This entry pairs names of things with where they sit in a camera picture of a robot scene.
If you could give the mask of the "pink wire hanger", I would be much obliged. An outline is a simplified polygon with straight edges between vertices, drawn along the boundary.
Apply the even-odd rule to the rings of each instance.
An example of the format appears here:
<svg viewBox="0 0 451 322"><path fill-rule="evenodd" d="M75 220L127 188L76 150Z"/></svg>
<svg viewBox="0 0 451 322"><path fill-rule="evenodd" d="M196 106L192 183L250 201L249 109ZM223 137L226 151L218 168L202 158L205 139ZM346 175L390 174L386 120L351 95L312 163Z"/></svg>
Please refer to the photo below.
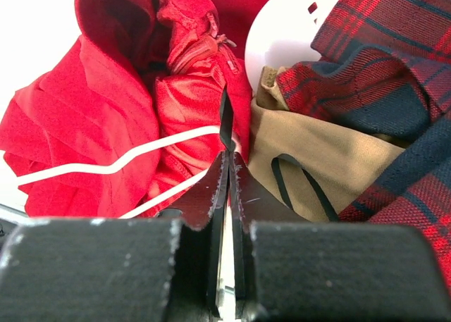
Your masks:
<svg viewBox="0 0 451 322"><path fill-rule="evenodd" d="M123 169L133 159L137 158L138 156L147 154L149 152L153 152L157 149L164 148L172 144L177 144L205 135L220 135L221 138L227 137L226 134L221 133L220 128L218 126L215 125L203 126L200 128L180 132L175 135L170 135L168 137L134 147L129 151L125 152L124 155L122 155L120 158L118 158L110 165L103 166L86 163L67 163L57 167L37 171L35 173L19 176L16 178L16 185L22 186L30 184L32 182L38 182L69 173L87 173L94 175L114 174L117 173L119 170ZM163 192L154 199L149 200L148 202L145 202L144 204L138 206L137 208L123 214L120 218L130 219L140 215L141 213L144 213L145 211L166 201L170 197L187 190L189 187L199 182L204 176L206 176L206 174L207 174L206 170L202 171L201 173L198 173L197 175L187 179L186 181L180 183L179 185L176 185L175 187L172 187L171 189Z"/></svg>

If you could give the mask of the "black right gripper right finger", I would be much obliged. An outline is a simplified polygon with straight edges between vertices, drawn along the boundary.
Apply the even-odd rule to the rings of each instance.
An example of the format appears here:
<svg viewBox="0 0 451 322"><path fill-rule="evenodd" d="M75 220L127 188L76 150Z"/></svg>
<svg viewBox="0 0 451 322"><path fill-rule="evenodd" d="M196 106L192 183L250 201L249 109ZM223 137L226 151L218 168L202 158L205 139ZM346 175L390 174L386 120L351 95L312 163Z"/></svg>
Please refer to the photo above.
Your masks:
<svg viewBox="0 0 451 322"><path fill-rule="evenodd" d="M250 224L253 221L305 222L306 219L276 199L250 173L242 156L229 154L230 209L235 271L235 313L251 321L255 298L254 260Z"/></svg>

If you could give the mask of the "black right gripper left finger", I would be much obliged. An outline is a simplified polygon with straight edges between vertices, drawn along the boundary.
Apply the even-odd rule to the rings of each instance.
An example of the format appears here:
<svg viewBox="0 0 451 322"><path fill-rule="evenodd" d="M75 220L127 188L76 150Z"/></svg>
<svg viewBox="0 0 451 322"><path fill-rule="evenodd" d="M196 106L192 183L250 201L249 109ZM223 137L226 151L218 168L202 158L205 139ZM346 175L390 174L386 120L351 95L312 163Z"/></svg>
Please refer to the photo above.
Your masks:
<svg viewBox="0 0 451 322"><path fill-rule="evenodd" d="M216 321L219 318L218 279L228 178L228 153L224 151L200 181L158 214L159 218L183 222L166 321Z"/></svg>

